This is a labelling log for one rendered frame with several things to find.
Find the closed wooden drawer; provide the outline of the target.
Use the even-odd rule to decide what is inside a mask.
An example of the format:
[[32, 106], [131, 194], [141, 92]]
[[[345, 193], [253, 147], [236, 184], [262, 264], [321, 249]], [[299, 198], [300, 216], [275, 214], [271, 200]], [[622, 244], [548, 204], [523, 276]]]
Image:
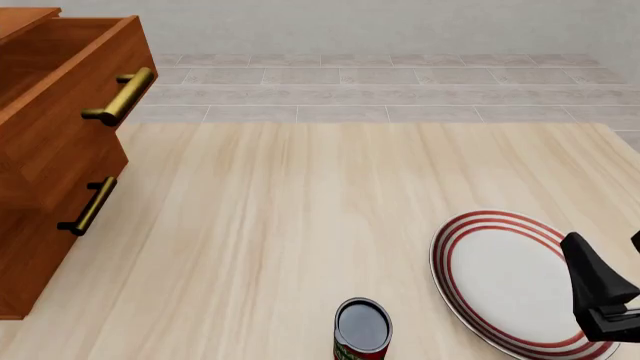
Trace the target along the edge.
[[95, 193], [88, 183], [119, 176], [127, 164], [125, 157], [104, 158], [51, 207], [38, 202], [17, 170], [0, 166], [0, 320], [30, 313], [76, 240], [57, 224], [80, 215]]

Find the open wooden drawer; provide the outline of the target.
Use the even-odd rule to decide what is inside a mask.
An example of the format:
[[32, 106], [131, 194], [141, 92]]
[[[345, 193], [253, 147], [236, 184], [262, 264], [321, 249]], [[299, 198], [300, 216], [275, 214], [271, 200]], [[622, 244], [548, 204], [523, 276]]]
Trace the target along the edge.
[[122, 89], [121, 74], [151, 68], [139, 17], [54, 17], [0, 44], [0, 166], [51, 207], [98, 167], [117, 127], [83, 119]]

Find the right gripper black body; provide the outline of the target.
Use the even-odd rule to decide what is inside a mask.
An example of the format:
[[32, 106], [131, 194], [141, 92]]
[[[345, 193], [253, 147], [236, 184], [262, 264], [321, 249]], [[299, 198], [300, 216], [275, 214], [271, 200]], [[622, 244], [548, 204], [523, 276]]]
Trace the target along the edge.
[[640, 307], [628, 307], [635, 299], [596, 304], [575, 297], [574, 316], [589, 341], [640, 343]]

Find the wooden cabinet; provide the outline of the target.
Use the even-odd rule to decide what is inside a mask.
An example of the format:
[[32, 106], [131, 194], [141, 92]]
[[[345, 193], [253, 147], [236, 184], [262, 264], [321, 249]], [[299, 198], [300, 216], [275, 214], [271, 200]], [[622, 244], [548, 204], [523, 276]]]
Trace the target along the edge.
[[[0, 44], [54, 17], [62, 17], [59, 8], [0, 8]], [[117, 128], [112, 148], [105, 152], [99, 164], [104, 158], [127, 158], [116, 131]]]

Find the red printed tin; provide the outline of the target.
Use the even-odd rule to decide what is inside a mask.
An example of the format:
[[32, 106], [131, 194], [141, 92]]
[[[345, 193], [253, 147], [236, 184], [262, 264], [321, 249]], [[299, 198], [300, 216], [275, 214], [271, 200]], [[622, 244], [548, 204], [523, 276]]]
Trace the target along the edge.
[[391, 317], [381, 305], [348, 299], [334, 317], [334, 360], [385, 360], [392, 335]]

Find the white plate with red rings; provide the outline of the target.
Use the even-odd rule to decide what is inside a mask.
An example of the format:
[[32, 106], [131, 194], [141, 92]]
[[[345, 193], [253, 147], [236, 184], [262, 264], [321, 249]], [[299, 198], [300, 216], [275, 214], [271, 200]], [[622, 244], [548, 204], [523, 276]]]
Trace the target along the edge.
[[518, 360], [608, 360], [620, 344], [589, 341], [575, 320], [563, 238], [517, 212], [465, 212], [434, 234], [431, 275], [455, 317], [502, 353]]

